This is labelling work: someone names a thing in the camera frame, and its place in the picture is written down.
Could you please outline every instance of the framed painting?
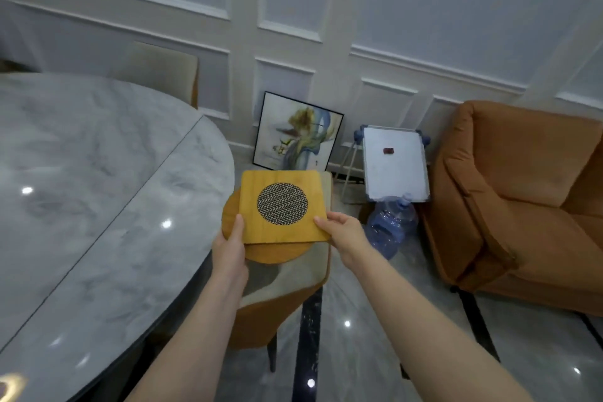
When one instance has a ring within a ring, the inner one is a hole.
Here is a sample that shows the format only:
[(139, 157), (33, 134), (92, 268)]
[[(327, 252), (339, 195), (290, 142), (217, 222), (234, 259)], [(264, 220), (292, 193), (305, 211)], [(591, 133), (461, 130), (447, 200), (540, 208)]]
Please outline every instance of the framed painting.
[(253, 163), (271, 170), (320, 170), (329, 163), (343, 115), (265, 92)]

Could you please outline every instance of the black picture frame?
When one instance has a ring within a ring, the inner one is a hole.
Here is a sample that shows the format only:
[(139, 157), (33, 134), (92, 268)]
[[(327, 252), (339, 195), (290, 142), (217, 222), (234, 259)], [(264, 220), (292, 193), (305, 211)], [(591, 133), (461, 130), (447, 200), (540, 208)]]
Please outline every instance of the black picture frame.
[[(330, 109), (322, 107), (320, 105), (314, 105), (313, 103), (308, 103), (308, 102), (304, 102), (302, 100), (298, 100), (298, 99), (293, 99), (291, 97), (287, 97), (285, 95), (281, 95), (281, 94), (278, 94), (278, 93), (273, 93), (272, 91), (264, 91), (263, 102), (262, 102), (262, 110), (260, 112), (260, 121), (259, 121), (259, 124), (258, 124), (258, 134), (256, 135), (256, 141), (255, 141), (254, 148), (253, 148), (253, 161), (252, 161), (252, 163), (253, 163), (254, 166), (262, 167), (262, 168), (268, 169), (268, 170), (275, 170), (272, 167), (268, 167), (266, 165), (261, 164), (260, 162), (256, 162), (256, 156), (258, 154), (258, 139), (260, 138), (260, 132), (262, 130), (262, 119), (263, 119), (262, 117), (264, 115), (264, 107), (266, 106), (266, 96), (267, 96), (267, 94), (272, 94), (272, 95), (274, 95), (276, 97), (280, 97), (281, 99), (286, 99), (288, 101), (294, 101), (294, 102), (297, 102), (297, 103), (301, 103), (303, 105), (307, 105), (308, 107), (317, 108), (317, 109), (328, 111), (329, 113), (341, 116), (341, 121), (339, 122), (339, 126), (337, 127), (337, 131), (335, 132), (335, 138), (334, 138), (334, 140), (336, 141), (337, 138), (339, 137), (339, 132), (340, 132), (341, 127), (343, 125), (343, 118), (344, 118), (344, 114), (343, 113), (340, 113), (340, 112), (334, 111), (334, 110), (330, 110)], [(331, 148), (331, 151), (329, 153), (329, 157), (327, 159), (327, 162), (325, 163), (325, 167), (324, 167), (323, 171), (327, 170), (327, 167), (329, 166), (329, 162), (331, 160), (331, 156), (333, 155), (333, 151), (334, 150), (335, 150), (335, 143), (333, 143), (333, 147)]]

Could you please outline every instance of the person's left hand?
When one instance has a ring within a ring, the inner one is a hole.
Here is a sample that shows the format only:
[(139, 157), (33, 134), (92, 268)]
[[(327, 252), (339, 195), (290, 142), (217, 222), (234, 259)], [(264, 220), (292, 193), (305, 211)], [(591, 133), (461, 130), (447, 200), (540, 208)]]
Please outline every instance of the person's left hand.
[(222, 230), (219, 231), (212, 244), (212, 262), (214, 266), (212, 275), (221, 274), (233, 279), (243, 277), (247, 281), (249, 270), (245, 266), (245, 246), (242, 241), (243, 229), (245, 229), (243, 216), (237, 215), (228, 240), (222, 235)]

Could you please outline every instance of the forearm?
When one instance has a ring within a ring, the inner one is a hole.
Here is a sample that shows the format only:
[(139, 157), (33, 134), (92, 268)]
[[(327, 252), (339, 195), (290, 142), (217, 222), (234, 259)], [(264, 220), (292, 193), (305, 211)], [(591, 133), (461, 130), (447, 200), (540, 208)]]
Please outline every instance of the forearm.
[(128, 402), (212, 401), (246, 276), (212, 274)]
[(423, 400), (532, 400), (490, 354), (379, 253), (367, 248), (360, 254), (353, 271)]

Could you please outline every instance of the gold ring-shaped object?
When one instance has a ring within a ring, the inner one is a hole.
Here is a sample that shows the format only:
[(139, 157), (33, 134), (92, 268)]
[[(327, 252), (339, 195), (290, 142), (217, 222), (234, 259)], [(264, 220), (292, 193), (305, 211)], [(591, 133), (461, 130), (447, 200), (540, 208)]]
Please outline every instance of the gold ring-shaped object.
[(0, 402), (17, 400), (27, 380), (19, 374), (0, 375)]

